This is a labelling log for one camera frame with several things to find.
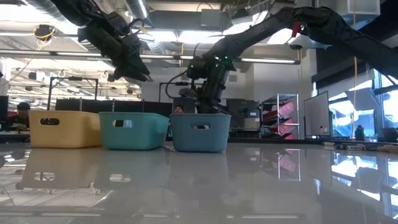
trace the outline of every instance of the wall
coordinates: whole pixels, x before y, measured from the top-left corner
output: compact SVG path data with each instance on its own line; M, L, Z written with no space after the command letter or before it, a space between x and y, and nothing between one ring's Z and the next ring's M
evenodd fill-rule
M277 93L297 93L299 68L299 65L255 64L254 99L263 101Z

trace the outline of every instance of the window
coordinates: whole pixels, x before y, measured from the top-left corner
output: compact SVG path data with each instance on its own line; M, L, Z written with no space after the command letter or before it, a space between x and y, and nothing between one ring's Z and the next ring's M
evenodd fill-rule
M389 76L392 81L398 84L398 80ZM393 83L384 75L381 76L382 87L393 85ZM384 109L384 127L385 128L398 128L398 90L383 93L383 109Z
M377 170L377 158L374 156L349 156L345 154L335 153L335 165L331 166L333 178L354 187L362 194L380 200L379 192L373 191L372 186L363 183L362 188L358 185L359 175L367 175L368 170Z
M398 159L388 159L388 187L398 189Z
M357 85L354 88L349 89L349 91L360 90L363 88L371 88L372 80L368 80L364 83ZM340 98L347 97L346 93L341 93L337 96L329 98L329 101L337 100ZM351 114L354 110L353 104L350 100L332 103L329 105L330 111L333 113L333 135L336 137L350 137L351 135ZM374 126L374 110L368 111L355 111L354 114L354 130L356 127L361 125L364 128L365 136L368 138L373 138L375 136L375 126Z

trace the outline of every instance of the black stand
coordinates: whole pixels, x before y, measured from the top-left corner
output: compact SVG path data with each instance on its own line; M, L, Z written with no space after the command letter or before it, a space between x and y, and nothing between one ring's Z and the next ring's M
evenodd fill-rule
M52 94L52 89L57 86L52 85L53 80L69 80L69 81L83 81L83 80L94 80L95 81L95 94L94 94L94 100L97 99L97 93L98 93L98 79L97 78L82 78L82 77L68 77L68 78L60 78L60 77L50 77L50 89L49 89L49 100L47 102L47 110L50 110L50 105L51 105L51 94Z

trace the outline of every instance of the teal basket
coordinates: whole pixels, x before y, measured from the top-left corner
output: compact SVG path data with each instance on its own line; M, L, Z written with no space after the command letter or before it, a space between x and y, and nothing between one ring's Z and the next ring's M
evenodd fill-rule
M172 114L173 144L179 152L223 152L231 115Z
M169 119L154 113L100 112L102 145L108 149L149 150L163 145Z

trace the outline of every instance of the black robotic arm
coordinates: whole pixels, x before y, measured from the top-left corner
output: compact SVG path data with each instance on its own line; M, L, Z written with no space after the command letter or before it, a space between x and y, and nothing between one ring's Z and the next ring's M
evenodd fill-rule
M379 72L398 78L398 52L352 29L335 11L327 7L285 7L242 33L226 35L202 57L190 62L187 76L194 80L206 79L203 88L195 88L198 111L219 112L228 72L235 70L232 61L248 47L285 28L296 29L314 41L338 47Z
M107 56L116 67L115 79L121 77L147 81L149 71L139 53L141 41L131 33L130 24L117 13L103 12L92 0L51 0L58 10L70 22L81 27L78 30L79 41L88 40Z

